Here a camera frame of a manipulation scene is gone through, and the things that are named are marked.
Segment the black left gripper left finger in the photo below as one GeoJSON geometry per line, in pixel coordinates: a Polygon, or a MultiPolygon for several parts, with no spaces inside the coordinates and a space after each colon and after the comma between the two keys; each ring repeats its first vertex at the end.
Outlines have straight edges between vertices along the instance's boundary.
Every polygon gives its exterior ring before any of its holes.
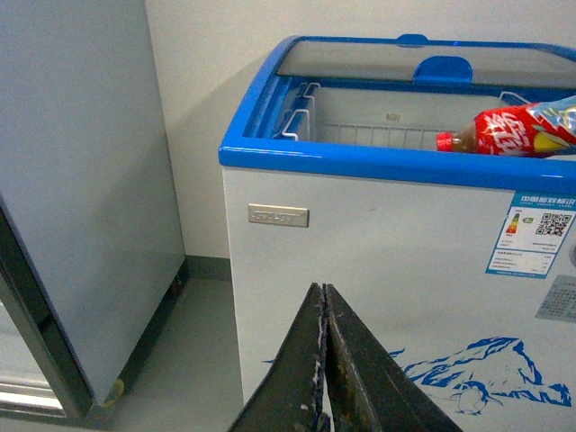
{"type": "Polygon", "coordinates": [[[330,431],[323,409],[328,311],[325,289],[314,283],[263,381],[231,431],[330,431]]]}

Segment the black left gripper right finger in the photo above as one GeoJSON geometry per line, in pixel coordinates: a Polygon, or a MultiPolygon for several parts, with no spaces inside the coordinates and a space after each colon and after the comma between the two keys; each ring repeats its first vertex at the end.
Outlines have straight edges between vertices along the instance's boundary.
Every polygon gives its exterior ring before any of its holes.
{"type": "Polygon", "coordinates": [[[336,287],[324,286],[325,372],[336,431],[459,431],[397,365],[336,287]]]}

